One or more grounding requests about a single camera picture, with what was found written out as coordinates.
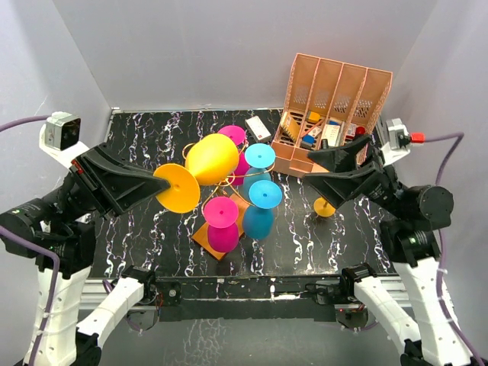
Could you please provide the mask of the yellow wine glass front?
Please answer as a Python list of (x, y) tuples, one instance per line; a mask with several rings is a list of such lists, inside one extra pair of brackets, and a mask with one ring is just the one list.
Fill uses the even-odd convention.
[(323, 197), (314, 201), (313, 209), (320, 217), (331, 217), (336, 212), (336, 209)]

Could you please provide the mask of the yellow wine glass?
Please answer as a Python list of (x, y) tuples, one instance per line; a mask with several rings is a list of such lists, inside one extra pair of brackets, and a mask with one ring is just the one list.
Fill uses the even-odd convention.
[(336, 209), (323, 197), (314, 201), (313, 209), (320, 217), (331, 217), (336, 212)]
[(212, 133), (188, 150), (184, 165), (166, 163), (154, 171), (155, 177), (169, 183), (156, 199), (171, 212), (190, 212), (201, 199), (201, 187), (217, 185), (234, 172), (238, 163), (236, 144), (228, 136)]

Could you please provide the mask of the blue wine glass front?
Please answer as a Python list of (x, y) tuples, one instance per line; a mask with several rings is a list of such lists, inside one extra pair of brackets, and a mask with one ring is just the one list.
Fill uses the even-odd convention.
[(260, 180), (249, 188), (248, 206), (242, 219), (244, 233), (254, 240), (266, 238), (275, 221), (274, 209), (281, 203), (283, 194), (273, 181)]

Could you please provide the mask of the yellow wine glass back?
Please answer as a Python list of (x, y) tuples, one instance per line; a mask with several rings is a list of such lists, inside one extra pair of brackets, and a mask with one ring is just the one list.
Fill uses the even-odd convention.
[(228, 136), (212, 133), (188, 150), (184, 165), (166, 163), (154, 171), (155, 177), (169, 183), (156, 199), (171, 212), (190, 212), (201, 199), (201, 187), (217, 185), (234, 172), (238, 163), (236, 144)]

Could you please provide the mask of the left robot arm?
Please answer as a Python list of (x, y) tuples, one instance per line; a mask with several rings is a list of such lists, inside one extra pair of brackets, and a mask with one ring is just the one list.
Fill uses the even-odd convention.
[(95, 257), (95, 223), (86, 214), (118, 217), (169, 189), (169, 182), (125, 159), (105, 144), (83, 143), (46, 153), (67, 168), (63, 183), (1, 215), (6, 250), (32, 258), (38, 301), (25, 365), (97, 365), (108, 336), (138, 303), (157, 295), (153, 271), (130, 266), (86, 320), (79, 319), (82, 292)]

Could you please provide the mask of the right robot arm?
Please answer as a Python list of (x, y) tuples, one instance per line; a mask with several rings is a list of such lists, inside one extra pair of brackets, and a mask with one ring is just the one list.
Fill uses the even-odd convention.
[(342, 269), (340, 294), (364, 304), (396, 346), (402, 365), (485, 365), (458, 325), (444, 291), (442, 229), (451, 225), (452, 193), (442, 186), (408, 187), (397, 177), (393, 155), (369, 134), (340, 147), (311, 151), (323, 172), (303, 180), (335, 209), (365, 196), (392, 219), (380, 223), (380, 240), (409, 296), (410, 316), (368, 264)]

